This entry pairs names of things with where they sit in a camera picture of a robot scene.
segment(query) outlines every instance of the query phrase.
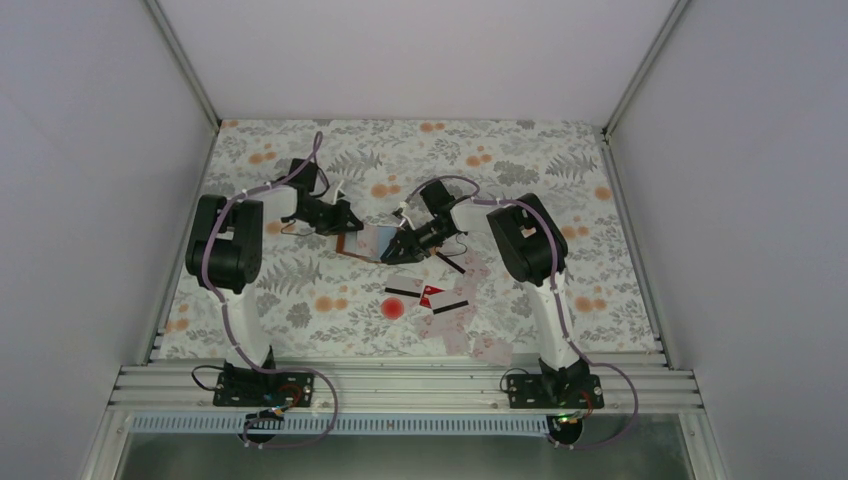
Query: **red wire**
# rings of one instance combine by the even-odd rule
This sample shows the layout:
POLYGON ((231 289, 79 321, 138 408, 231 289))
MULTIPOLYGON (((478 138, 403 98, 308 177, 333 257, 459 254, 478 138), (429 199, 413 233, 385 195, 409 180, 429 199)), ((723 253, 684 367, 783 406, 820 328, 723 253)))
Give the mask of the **red wire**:
POLYGON ((303 396, 303 389, 302 388, 300 388, 298 385, 295 385, 293 383, 287 383, 287 384, 281 386, 279 389, 277 389, 277 391, 282 392, 283 390, 292 390, 292 389, 295 391, 295 395, 292 397, 292 405, 291 406, 294 407, 294 406, 297 406, 298 402, 300 402, 300 397, 303 396))
POLYGON ((583 398, 586 399, 586 416, 583 418, 589 418, 589 416, 592 415, 592 411, 595 409, 594 407, 592 407, 592 398, 589 397, 589 394, 584 392, 583 390, 580 390, 580 395, 583 395, 583 398))

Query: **black wire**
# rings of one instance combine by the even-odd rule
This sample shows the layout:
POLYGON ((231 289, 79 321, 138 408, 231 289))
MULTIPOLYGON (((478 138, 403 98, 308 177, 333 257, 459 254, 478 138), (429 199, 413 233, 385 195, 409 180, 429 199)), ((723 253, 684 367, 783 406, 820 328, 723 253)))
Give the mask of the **black wire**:
POLYGON ((525 375, 530 375, 530 372, 528 372, 527 370, 524 370, 523 368, 510 368, 509 370, 505 371, 505 372, 504 372, 504 374, 503 374, 503 376, 501 377, 501 381, 500 381, 500 382, 498 382, 498 388, 500 388, 502 392, 507 393, 507 394, 508 394, 509 392, 508 392, 508 391, 506 391, 506 390, 504 390, 504 388, 503 388, 503 381, 504 381, 504 379, 506 378, 506 375, 507 375, 509 372, 513 371, 513 370, 520 370, 520 371, 524 372, 524 374, 525 374, 525 375))
POLYGON ((446 258, 458 257, 458 256, 460 256, 460 255, 465 255, 465 252, 467 252, 467 251, 468 251, 468 245, 466 245, 466 244, 462 243, 461 241, 459 241, 459 238, 458 238, 458 237, 459 237, 459 235, 465 235, 465 234, 464 234, 464 233, 459 233, 459 234, 457 234, 457 238, 454 238, 454 239, 453 239, 453 241, 454 241, 454 242, 456 242, 456 243, 458 243, 458 244, 460 244, 460 245, 462 245, 463 247, 465 247, 465 250, 463 250, 463 251, 461 251, 461 252, 459 252, 459 253, 452 253, 452 254, 450 254, 450 255, 445 255, 445 257, 446 257, 446 258))
POLYGON ((201 368, 211 368, 212 370, 218 370, 219 372, 223 372, 224 367, 219 367, 217 365, 198 365, 198 366, 194 367, 193 369, 191 369, 191 379, 194 380, 194 383, 196 383, 198 387, 202 388, 203 390, 206 390, 207 392, 214 392, 215 391, 214 388, 207 387, 206 385, 200 383, 200 380, 197 379, 195 372, 197 372, 201 368))

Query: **red card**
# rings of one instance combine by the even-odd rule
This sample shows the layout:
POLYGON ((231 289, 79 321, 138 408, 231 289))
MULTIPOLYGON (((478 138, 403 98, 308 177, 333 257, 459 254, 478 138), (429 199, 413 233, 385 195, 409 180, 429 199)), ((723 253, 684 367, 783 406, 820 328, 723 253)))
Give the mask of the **red card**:
POLYGON ((425 285, 424 294, 421 295, 421 302, 419 302, 419 305, 421 305, 422 307, 430 308, 430 295, 435 295, 440 292, 444 292, 444 290, 439 287, 434 287, 432 285, 425 285))

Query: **small red object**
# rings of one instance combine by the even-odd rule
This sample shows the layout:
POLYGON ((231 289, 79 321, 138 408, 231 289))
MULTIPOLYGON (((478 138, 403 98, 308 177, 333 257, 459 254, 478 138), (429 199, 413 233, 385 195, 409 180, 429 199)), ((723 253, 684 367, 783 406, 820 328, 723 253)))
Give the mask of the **small red object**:
POLYGON ((383 315, 389 320, 397 320, 403 315, 403 302, 395 297, 389 297, 383 301, 380 309, 383 311, 383 315))
POLYGON ((425 285, 424 286, 424 293, 421 295, 421 301, 418 302, 418 304, 421 305, 422 307, 431 308, 429 297, 430 297, 430 295, 435 295, 439 292, 444 292, 444 290, 442 290, 439 287, 433 287, 433 286, 430 286, 430 285, 425 285))

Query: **metal extrusion bar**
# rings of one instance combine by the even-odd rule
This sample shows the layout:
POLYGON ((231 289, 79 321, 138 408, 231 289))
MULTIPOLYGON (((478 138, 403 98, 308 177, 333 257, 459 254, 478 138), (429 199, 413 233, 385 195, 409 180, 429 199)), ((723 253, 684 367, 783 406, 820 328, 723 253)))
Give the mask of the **metal extrusion bar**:
POLYGON ((642 299, 645 302, 645 312, 648 315, 648 321, 651 323, 651 328, 657 334, 662 342, 662 351, 668 359, 668 364, 671 368, 674 367, 675 346, 672 344, 671 338, 666 334, 667 330, 663 328, 663 319, 657 309, 656 298, 651 287, 651 282, 648 280, 648 273, 645 268, 645 260, 642 257, 642 252, 639 249, 639 242, 636 239, 636 230, 633 226, 633 220, 630 217, 630 210, 627 206, 627 201, 624 198, 624 189, 621 186, 621 177, 618 173, 618 167, 615 165, 615 159, 612 156, 612 151, 609 144, 601 134, 601 130, 595 127, 595 137, 598 139, 601 149, 601 156, 604 160, 604 167, 607 170, 610 187, 613 190, 613 200, 615 201, 618 216, 621 219, 621 227, 624 232, 624 239, 627 242, 627 249, 630 251, 630 258, 633 261, 633 270, 636 273, 636 281, 639 283, 639 290, 642 292, 642 299))
POLYGON ((148 12, 150 12, 150 16, 153 18, 156 26, 159 27, 159 33, 162 35, 162 39, 171 50, 174 61, 177 62, 177 66, 179 66, 183 77, 186 79, 186 82, 188 82, 192 93, 194 93, 197 103, 199 103, 200 108, 203 109, 206 119, 209 120, 212 128, 215 129, 215 132, 217 132, 218 114, 215 113, 215 109, 212 107, 212 102, 209 101, 209 96, 206 94, 206 90, 203 89, 203 85, 200 83, 197 73, 195 73, 194 68, 191 66, 191 62, 188 60, 188 56, 185 54, 185 51, 180 45, 177 35, 174 33, 174 29, 171 27, 170 22, 168 22, 168 17, 165 15, 165 12, 162 10, 162 7, 159 5, 157 0, 141 0, 141 2, 147 7, 148 12))
MULTIPOLYGON (((700 411, 703 406, 691 372, 670 371, 664 357, 653 355, 591 355, 609 361, 630 375, 639 392, 640 411, 681 413, 700 411)), ((325 359, 309 365, 330 377, 344 413, 422 413, 422 414, 562 414, 560 409, 512 410, 499 382, 502 367, 481 366, 461 357, 400 359, 325 359)), ((109 402, 111 410, 132 411, 221 411, 212 406, 212 393, 191 380, 191 369, 200 363, 155 362, 146 367, 124 367, 109 402)), ((304 362, 280 361, 293 367, 304 362)), ((531 362, 514 364, 538 368, 531 362)), ((598 369, 607 407, 598 414, 627 414, 633 396, 614 372, 598 369)), ((214 385, 217 372, 198 371, 201 382, 214 385)), ((255 408, 228 408, 228 411, 254 411, 255 408)), ((322 382, 316 384, 313 406, 304 411, 332 412, 332 397, 322 382)))
POLYGON ((622 94, 621 99, 615 106, 615 110, 613 110, 609 121, 607 121, 605 127, 607 135, 612 135, 616 127, 618 127, 621 117, 624 116, 624 113, 627 111, 627 107, 630 106, 630 102, 633 100, 633 97, 636 95, 639 87, 642 86, 648 72, 651 71, 651 67, 654 66, 654 63, 656 63, 657 58, 668 41, 668 38, 671 36, 674 28, 677 26, 681 16, 686 11, 686 7, 689 6, 690 2, 691 0, 677 0, 677 2, 675 2, 675 4, 671 7, 663 26, 660 27, 660 31, 657 33, 657 36, 654 38, 651 46, 648 47, 648 52, 645 54, 645 58, 642 59, 642 62, 636 69, 636 73, 633 74, 633 77, 630 79, 630 83, 628 83, 627 88, 624 89, 624 94, 622 94))
MULTIPOLYGON (((209 166, 212 164, 212 154, 215 152, 215 145, 217 143, 218 136, 215 135, 212 141, 209 142, 209 149, 206 152, 203 171, 200 173, 197 185, 195 186, 194 195, 192 196, 192 205, 197 205, 197 201, 200 199, 200 195, 203 192, 203 182, 206 180, 206 173, 209 171, 209 166)), ((165 285, 162 295, 156 297, 161 298, 162 300, 157 308, 156 317, 154 318, 155 323, 152 323, 149 327, 150 330, 148 330, 150 332, 148 337, 149 340, 143 344, 143 348, 139 350, 136 355, 136 362, 139 364, 147 364, 153 356, 154 351, 158 351, 158 347, 162 344, 163 335, 165 333, 165 323, 168 321, 168 315, 171 313, 171 302, 173 302, 174 294, 177 291, 177 286, 180 281, 180 273, 182 273, 183 269, 183 261, 185 258, 184 253, 188 246, 193 218, 194 208, 192 208, 191 212, 189 212, 188 220, 186 221, 182 237, 180 238, 180 246, 175 253, 176 256, 174 261, 171 262, 171 273, 168 276, 168 283, 165 285)))
POLYGON ((107 410, 83 468, 82 480, 111 480, 118 474, 133 414, 107 410))
POLYGON ((679 418, 695 480, 726 480, 706 412, 681 413, 679 418))

